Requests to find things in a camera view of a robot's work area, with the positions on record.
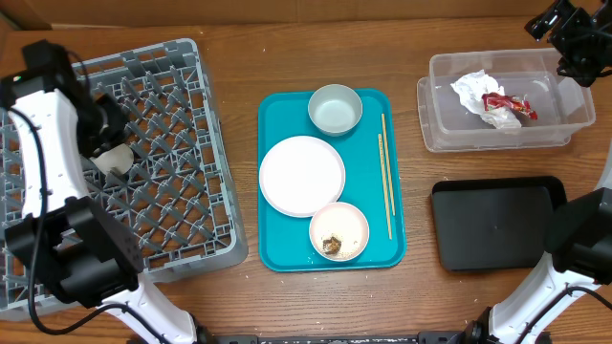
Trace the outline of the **pale green bowl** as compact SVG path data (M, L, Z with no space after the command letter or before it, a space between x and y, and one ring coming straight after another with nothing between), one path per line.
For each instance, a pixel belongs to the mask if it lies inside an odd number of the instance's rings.
M308 114L323 134L339 137L349 133L361 120L363 105L358 93L345 85L325 85L312 94Z

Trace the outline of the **white round plate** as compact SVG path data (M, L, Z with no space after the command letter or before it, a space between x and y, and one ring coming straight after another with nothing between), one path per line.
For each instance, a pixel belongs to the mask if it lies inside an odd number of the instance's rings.
M258 180L272 208L290 217L308 218L339 199L346 170L331 144L311 136L295 136L265 154Z

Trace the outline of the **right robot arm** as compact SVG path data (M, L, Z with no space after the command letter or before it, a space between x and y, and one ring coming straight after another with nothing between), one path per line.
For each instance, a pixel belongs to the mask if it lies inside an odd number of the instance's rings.
M557 74L581 87L611 74L611 1L594 13L568 0L555 1L525 29L547 39L560 54ZM544 253L529 275L504 301L450 338L452 343L537 343L541 333L567 308L611 282L611 168L596 188L554 213L545 231Z

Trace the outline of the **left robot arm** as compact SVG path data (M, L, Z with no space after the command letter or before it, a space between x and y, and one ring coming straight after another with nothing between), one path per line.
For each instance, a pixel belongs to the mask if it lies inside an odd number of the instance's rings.
M77 55L40 40L22 50L25 69L1 81L1 106L17 131L25 174L22 220L9 227L9 251L59 301L91 316L107 312L148 343L208 343L207 329L174 306L144 275L134 235L90 196L82 160L125 172L126 113L93 97Z

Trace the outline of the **white napkin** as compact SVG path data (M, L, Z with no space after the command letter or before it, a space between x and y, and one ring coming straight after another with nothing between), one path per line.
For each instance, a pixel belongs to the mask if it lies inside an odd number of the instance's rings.
M503 86L495 78L487 75L484 70L461 76L450 84L459 96L460 103L471 113L478 115L484 122L495 129L516 129L521 127L520 121L507 108L485 109L483 95L496 93L505 96Z

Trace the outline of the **red snack wrapper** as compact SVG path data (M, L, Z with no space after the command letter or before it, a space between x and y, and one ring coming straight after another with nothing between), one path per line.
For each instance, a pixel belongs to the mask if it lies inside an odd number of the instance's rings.
M537 120L538 115L528 100L517 96L505 96L498 93L488 93L482 96L484 109L490 111L498 108L507 108L527 116L529 119Z

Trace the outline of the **white cup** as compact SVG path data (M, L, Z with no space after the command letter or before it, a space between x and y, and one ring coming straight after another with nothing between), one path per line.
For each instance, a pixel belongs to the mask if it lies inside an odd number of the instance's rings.
M125 143L119 144L100 154L97 158L91 158L92 163L104 175L124 175L134 163L134 153Z

